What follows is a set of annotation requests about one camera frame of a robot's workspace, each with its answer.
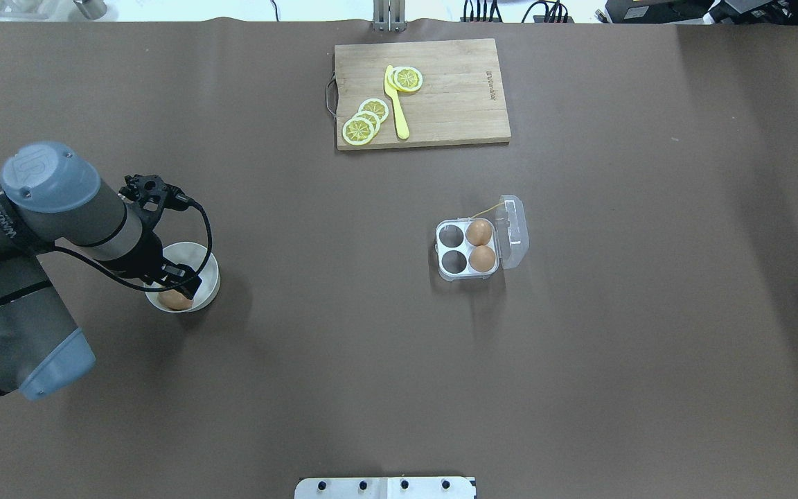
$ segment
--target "blue joint cap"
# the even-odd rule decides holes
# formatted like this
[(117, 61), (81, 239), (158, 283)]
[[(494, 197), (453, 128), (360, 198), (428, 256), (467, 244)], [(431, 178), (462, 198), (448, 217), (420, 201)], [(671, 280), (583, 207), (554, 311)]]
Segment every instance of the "blue joint cap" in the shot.
[(85, 333), (77, 328), (29, 373), (19, 391), (28, 400), (37, 401), (88, 374), (95, 360)]
[(2, 167), (0, 183), (20, 208), (60, 213), (98, 195), (100, 176), (88, 161), (60, 142), (34, 142), (20, 148)]

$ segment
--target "brown egg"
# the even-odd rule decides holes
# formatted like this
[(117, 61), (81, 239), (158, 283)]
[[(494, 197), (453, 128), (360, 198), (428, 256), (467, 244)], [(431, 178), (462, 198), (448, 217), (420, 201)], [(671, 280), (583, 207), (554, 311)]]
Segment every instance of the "brown egg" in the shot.
[(488, 244), (491, 240), (491, 224), (487, 220), (477, 219), (466, 228), (466, 240), (474, 246), (482, 246)]
[(187, 299), (178, 290), (168, 290), (159, 293), (159, 303), (171, 310), (186, 310), (193, 306), (193, 300)]
[(492, 252), (491, 247), (477, 246), (472, 249), (470, 253), (470, 266), (476, 272), (488, 272), (495, 266), (495, 253)]

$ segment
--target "egg carton lid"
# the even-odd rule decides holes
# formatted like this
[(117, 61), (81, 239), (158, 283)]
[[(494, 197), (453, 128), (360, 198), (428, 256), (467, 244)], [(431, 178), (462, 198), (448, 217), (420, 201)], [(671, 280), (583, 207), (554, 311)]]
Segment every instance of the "egg carton lid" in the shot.
[(502, 195), (495, 209), (497, 247), (504, 269), (516, 268), (529, 252), (529, 225), (525, 221), (525, 207), (514, 195)]

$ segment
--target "wooden cutting board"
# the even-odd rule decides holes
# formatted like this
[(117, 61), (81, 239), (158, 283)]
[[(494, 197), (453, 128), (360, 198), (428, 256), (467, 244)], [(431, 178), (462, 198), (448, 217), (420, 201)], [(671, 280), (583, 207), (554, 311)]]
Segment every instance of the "wooden cutting board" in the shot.
[[(393, 103), (384, 94), (387, 65), (413, 66), (424, 75), (414, 94), (399, 92), (411, 135), (396, 138)], [(336, 45), (337, 144), (341, 151), (425, 148), (510, 141), (504, 83), (493, 38), (447, 42)], [(381, 98), (390, 116), (364, 146), (346, 144), (343, 125), (367, 98)]]

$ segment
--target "yellow knife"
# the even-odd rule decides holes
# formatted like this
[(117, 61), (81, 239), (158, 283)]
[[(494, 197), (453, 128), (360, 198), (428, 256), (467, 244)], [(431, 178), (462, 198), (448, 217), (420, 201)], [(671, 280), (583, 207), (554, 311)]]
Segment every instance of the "yellow knife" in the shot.
[(384, 73), (384, 94), (393, 101), (393, 122), (396, 123), (396, 136), (399, 139), (408, 139), (411, 133), (408, 132), (408, 122), (405, 122), (405, 114), (402, 113), (402, 105), (399, 104), (399, 92), (390, 85), (389, 77), (393, 72), (393, 66), (387, 66)]

